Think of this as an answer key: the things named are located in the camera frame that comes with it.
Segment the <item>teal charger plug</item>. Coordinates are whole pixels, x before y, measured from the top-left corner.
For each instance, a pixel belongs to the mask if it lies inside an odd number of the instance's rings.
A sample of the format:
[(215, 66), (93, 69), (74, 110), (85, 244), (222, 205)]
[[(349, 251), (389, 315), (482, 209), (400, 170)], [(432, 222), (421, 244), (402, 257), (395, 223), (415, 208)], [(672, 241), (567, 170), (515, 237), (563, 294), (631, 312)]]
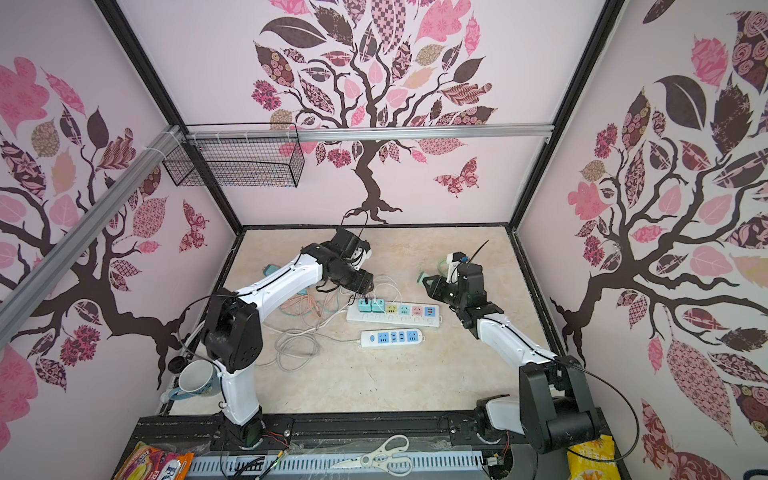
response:
[(372, 313), (385, 313), (386, 301), (383, 299), (372, 300), (370, 303), (370, 311)]
[(367, 298), (359, 299), (358, 302), (357, 302), (357, 308), (362, 313), (371, 312), (372, 311), (372, 301), (367, 299)]

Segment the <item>long multicolour power strip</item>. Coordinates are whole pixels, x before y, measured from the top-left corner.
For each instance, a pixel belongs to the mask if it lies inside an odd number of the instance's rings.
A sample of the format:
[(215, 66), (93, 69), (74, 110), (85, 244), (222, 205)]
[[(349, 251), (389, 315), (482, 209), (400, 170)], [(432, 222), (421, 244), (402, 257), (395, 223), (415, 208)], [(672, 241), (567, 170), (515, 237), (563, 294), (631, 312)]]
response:
[(438, 328), (441, 325), (440, 310), (437, 305), (385, 301), (385, 313), (362, 313), (357, 308), (357, 300), (346, 311), (346, 319), (349, 322), (412, 327)]

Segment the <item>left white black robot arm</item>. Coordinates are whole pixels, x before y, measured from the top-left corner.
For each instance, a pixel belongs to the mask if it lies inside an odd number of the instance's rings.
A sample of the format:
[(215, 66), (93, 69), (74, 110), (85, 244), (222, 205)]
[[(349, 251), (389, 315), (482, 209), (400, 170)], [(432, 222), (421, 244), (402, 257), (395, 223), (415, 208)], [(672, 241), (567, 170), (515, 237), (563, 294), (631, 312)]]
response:
[(217, 373), (223, 399), (224, 432), (242, 448), (263, 436), (262, 407), (256, 396), (255, 362), (263, 349), (263, 321), (300, 291), (317, 283), (365, 296), (374, 277), (362, 268), (370, 243), (338, 227), (329, 241), (311, 243), (273, 274), (238, 290), (212, 295), (201, 341)]

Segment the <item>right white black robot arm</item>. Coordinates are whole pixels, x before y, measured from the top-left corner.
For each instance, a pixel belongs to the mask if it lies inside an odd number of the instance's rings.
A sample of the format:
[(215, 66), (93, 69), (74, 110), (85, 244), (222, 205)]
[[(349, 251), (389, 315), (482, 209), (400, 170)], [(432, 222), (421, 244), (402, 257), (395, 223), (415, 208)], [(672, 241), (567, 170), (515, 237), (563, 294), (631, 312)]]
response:
[(538, 453), (600, 438), (597, 408), (586, 373), (570, 356), (558, 356), (513, 325), (488, 299), (480, 265), (459, 262), (446, 276), (419, 277), (428, 297), (449, 307), (462, 326), (518, 372), (517, 396), (481, 400), (479, 423), (522, 435)]

